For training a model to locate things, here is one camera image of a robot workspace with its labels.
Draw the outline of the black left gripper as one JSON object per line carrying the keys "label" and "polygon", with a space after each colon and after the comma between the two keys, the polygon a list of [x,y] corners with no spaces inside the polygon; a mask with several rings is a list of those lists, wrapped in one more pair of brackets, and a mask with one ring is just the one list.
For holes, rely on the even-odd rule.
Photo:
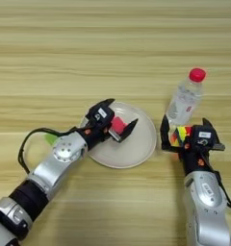
{"label": "black left gripper", "polygon": [[[103,100],[89,109],[89,113],[93,114],[97,110],[99,110],[102,106],[109,107],[115,101],[114,98],[108,98]],[[138,123],[138,119],[133,120],[130,122],[119,135],[119,141],[122,142],[125,140],[134,130],[136,124]],[[99,128],[79,128],[77,133],[85,140],[88,146],[88,150],[90,151],[99,143],[106,141],[111,137],[109,132],[105,131],[104,129]]]}

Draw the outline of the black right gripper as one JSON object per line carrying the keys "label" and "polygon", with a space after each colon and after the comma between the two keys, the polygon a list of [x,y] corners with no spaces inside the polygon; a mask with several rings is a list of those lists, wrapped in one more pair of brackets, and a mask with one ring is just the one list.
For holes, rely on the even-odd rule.
{"label": "black right gripper", "polygon": [[[212,123],[206,119],[202,118],[203,125],[210,126],[214,130]],[[160,128],[160,134],[161,134],[161,141],[162,141],[162,149],[169,152],[178,152],[180,150],[179,147],[172,146],[170,144],[169,138],[168,138],[168,132],[169,132],[169,124],[167,116],[164,115],[161,128]],[[215,130],[215,139],[216,144],[213,147],[208,146],[191,146],[190,144],[185,144],[182,148],[179,157],[180,161],[183,162],[184,172],[186,175],[194,172],[194,171],[207,171],[214,173],[215,170],[212,167],[209,157],[210,151],[224,151],[225,146],[223,144],[220,144],[217,131]]]}

